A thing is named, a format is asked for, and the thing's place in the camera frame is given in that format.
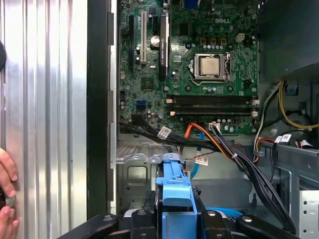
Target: wire bundle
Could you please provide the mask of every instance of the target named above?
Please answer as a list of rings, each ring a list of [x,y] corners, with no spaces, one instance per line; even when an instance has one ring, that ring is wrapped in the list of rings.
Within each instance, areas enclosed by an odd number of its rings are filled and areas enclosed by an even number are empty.
[[[268,208],[268,210],[271,211],[274,216],[282,223],[284,229],[293,234],[295,233],[295,226],[285,208],[285,205],[281,201],[279,195],[277,194],[276,190],[273,188],[272,184],[267,179],[265,174],[248,157],[246,157],[238,150],[231,148],[216,127],[213,127],[213,131],[216,134],[217,139],[213,137],[206,129],[195,123],[190,123],[188,125],[185,137],[171,132],[167,136],[167,139],[160,139],[157,137],[159,131],[149,125],[146,121],[144,121],[142,117],[139,117],[136,120],[136,123],[141,126],[141,129],[137,129],[125,124],[121,124],[121,126],[125,127],[128,130],[131,130],[131,132],[140,134],[160,143],[181,147],[200,146],[202,148],[207,148],[215,152],[221,152],[223,155],[225,155],[225,157],[235,162],[239,170],[247,175],[249,180],[253,183],[261,201]],[[207,136],[209,141],[189,138],[192,128],[196,128],[202,131]]]

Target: hand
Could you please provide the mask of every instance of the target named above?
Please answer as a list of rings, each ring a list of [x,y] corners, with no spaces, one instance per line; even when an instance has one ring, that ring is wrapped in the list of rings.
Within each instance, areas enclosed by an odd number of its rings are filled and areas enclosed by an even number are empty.
[[[10,156],[0,148],[0,187],[9,197],[15,196],[15,189],[11,181],[18,179],[14,162]]]
[[[19,221],[14,219],[13,208],[5,206],[0,211],[0,239],[15,239]]]

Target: green circuit board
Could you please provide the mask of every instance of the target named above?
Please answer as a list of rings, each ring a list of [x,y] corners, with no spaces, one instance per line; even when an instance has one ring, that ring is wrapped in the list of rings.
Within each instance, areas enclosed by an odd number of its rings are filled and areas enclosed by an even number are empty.
[[[184,133],[188,122],[219,122],[224,134],[254,134],[255,118],[251,116],[170,116],[168,95],[256,96],[258,94],[257,5],[253,0],[201,1],[197,9],[186,9],[183,0],[173,0],[169,13],[169,69],[165,80],[159,77],[158,49],[151,46],[154,37],[152,17],[160,17],[160,0],[123,0],[120,19],[120,121],[130,123],[140,113],[136,101],[146,101],[144,114],[156,128],[163,125]],[[147,50],[145,64],[136,47],[141,45],[141,12],[146,11]],[[134,35],[129,32],[129,19],[134,18]],[[246,38],[238,42],[236,36]],[[134,51],[133,63],[129,60]],[[192,81],[190,62],[195,54],[229,54],[230,80],[227,83]]]

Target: fingernail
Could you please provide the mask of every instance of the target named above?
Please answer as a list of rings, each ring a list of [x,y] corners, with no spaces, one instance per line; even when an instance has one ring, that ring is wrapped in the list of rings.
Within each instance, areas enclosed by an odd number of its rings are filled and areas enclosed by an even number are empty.
[[[10,193],[9,193],[9,197],[14,197],[15,196],[15,190],[12,190]]]
[[[3,208],[3,213],[4,214],[8,214],[9,213],[10,208],[9,207],[4,207]]]

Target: cpu socket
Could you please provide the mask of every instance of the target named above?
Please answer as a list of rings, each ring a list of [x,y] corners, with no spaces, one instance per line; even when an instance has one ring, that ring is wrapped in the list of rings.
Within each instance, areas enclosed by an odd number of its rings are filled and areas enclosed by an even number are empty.
[[[197,85],[230,81],[230,53],[195,54],[188,67]]]

